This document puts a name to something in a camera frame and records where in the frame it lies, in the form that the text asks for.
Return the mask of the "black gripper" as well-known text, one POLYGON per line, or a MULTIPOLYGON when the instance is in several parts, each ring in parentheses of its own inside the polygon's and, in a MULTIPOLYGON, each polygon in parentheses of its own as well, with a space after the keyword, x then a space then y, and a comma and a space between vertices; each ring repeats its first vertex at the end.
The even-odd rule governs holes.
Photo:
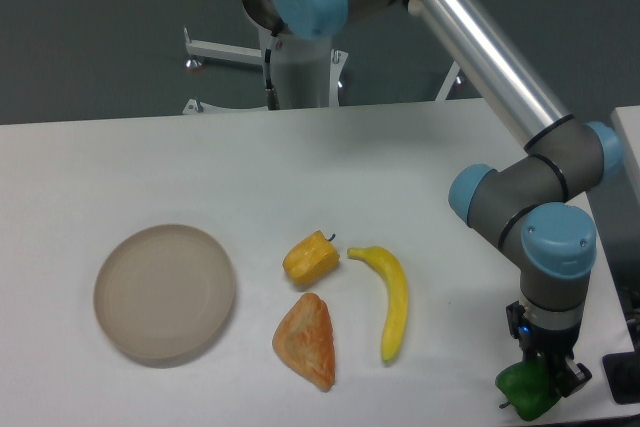
POLYGON ((532 324, 524 318, 525 312, 525 307, 518 301, 506 307, 509 334, 518 341, 522 361, 547 357, 551 391, 561 397, 580 391, 592 379, 591 371, 574 360, 574 346, 582 323, 567 329, 549 330, 532 324))

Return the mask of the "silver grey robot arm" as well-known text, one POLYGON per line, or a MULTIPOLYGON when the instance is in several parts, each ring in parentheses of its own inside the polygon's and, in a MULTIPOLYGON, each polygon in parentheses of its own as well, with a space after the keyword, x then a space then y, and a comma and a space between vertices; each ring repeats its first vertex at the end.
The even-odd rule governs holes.
POLYGON ((596 226, 571 205, 616 173, 616 133, 574 118, 537 77, 477 0, 242 0, 268 36, 261 46, 271 110, 326 107, 331 101, 332 38, 351 21, 401 4, 422 19, 525 151, 498 171, 463 170, 449 204, 520 271, 520 300, 507 309, 523 357, 538 362, 553 395, 580 390, 590 371, 574 359, 596 226))

